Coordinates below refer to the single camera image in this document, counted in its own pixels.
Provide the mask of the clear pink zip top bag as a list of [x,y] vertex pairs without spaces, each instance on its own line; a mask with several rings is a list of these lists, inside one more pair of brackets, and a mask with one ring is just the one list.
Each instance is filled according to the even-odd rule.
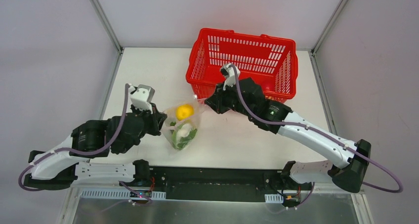
[[185,149],[195,139],[203,111],[203,101],[196,98],[164,110],[167,118],[161,132],[174,150]]

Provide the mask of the yellow orange fruit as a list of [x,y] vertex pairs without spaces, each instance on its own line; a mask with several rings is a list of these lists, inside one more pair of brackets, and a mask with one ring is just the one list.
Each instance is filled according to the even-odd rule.
[[175,110],[175,116],[177,120],[182,121],[194,115],[194,107],[191,104],[182,104]]

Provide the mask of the green vegetable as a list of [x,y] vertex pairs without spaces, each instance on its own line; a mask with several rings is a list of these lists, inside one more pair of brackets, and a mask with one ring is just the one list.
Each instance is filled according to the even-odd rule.
[[[179,126],[182,126],[182,124],[185,123],[190,123],[193,126],[192,131],[189,133],[189,135],[187,137],[183,137],[181,139],[177,139],[176,138],[176,132],[179,129]],[[169,136],[169,142],[171,143],[171,146],[175,149],[175,150],[183,150],[189,143],[192,142],[192,140],[195,138],[196,134],[197,134],[197,127],[190,121],[184,122],[180,124],[177,127],[174,127],[173,129],[169,129],[171,135]]]

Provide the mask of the white garlic toy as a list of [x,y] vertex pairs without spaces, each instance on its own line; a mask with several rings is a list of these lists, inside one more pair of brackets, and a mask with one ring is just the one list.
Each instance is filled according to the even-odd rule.
[[176,132],[176,138],[181,139],[183,137],[187,137],[192,129],[193,126],[190,123],[182,124],[182,126],[179,126],[179,129]]

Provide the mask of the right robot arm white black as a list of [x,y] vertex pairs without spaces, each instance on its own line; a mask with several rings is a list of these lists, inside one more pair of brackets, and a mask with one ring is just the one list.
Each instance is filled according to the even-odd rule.
[[243,114],[258,128],[293,139],[325,157],[322,162],[287,162],[280,176],[284,188],[324,179],[351,193],[361,190],[370,164],[368,141],[344,139],[312,124],[285,104],[266,98],[251,78],[238,82],[229,78],[218,84],[205,104],[218,114],[229,110]]

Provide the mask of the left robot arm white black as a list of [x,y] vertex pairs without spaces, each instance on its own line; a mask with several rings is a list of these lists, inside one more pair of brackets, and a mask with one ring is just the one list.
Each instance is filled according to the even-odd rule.
[[73,184],[136,183],[146,186],[151,179],[149,163],[135,160],[124,164],[92,164],[93,158],[110,153],[124,154],[147,134],[159,136],[167,114],[131,106],[107,120],[89,120],[73,129],[53,149],[30,153],[28,167],[20,174],[19,186],[26,191],[63,190]]

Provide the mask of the red apple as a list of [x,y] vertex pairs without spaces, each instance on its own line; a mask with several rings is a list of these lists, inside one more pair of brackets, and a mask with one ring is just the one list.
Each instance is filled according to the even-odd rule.
[[262,85],[264,91],[275,91],[275,85],[270,82],[264,82]]

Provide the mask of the red plastic shopping basket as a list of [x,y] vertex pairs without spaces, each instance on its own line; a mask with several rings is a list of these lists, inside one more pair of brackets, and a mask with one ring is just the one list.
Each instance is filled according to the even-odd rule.
[[211,96],[215,86],[224,81],[220,68],[227,63],[240,70],[240,79],[252,78],[260,86],[273,83],[275,91],[263,91],[268,99],[284,103],[296,95],[298,57],[294,40],[202,28],[185,76],[199,99]]

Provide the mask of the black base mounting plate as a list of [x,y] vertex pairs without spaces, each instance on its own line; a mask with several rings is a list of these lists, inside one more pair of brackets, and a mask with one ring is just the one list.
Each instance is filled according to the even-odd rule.
[[281,170],[220,169],[151,166],[127,186],[166,193],[169,200],[265,202],[266,194],[309,191]]

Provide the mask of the left aluminium frame post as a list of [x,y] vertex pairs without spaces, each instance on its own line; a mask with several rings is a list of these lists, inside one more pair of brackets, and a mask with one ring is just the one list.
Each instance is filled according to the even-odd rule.
[[114,48],[117,50],[118,54],[122,54],[123,47],[121,46],[121,43],[100,3],[99,0],[89,0],[96,12],[96,15],[98,16],[104,30],[106,31],[108,37],[110,38]]

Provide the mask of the aluminium frame post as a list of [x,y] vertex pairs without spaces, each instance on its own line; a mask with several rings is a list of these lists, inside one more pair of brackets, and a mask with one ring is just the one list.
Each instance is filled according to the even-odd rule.
[[328,36],[330,31],[332,30],[333,26],[335,25],[336,21],[340,17],[341,13],[345,9],[345,7],[349,3],[349,1],[350,0],[340,0],[339,3],[337,4],[337,6],[336,6],[335,10],[333,11],[330,19],[328,20],[326,26],[324,27],[323,31],[321,32],[319,38],[317,39],[317,41],[314,45],[314,47],[311,50],[313,56],[315,56],[317,54],[317,52],[319,51],[320,47],[322,46],[322,44],[326,40],[326,37]]
[[118,54],[122,54],[123,47],[121,46],[121,43],[100,3],[99,0],[89,0],[96,12],[96,15],[98,16],[104,30],[106,31],[108,37],[110,38],[114,48],[117,50]]

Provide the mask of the right aluminium frame post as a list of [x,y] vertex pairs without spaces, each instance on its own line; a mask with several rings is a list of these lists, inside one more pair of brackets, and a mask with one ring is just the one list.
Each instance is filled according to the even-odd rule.
[[317,52],[319,51],[320,47],[322,46],[322,44],[326,40],[326,37],[328,36],[330,31],[332,30],[333,26],[335,25],[336,21],[340,17],[341,13],[345,9],[345,7],[349,3],[349,1],[350,0],[340,0],[339,3],[337,4],[337,6],[336,6],[335,10],[333,11],[330,19],[328,20],[326,26],[324,27],[323,31],[321,32],[319,38],[317,39],[317,41],[314,45],[314,47],[311,50],[313,56],[315,56],[317,54]]

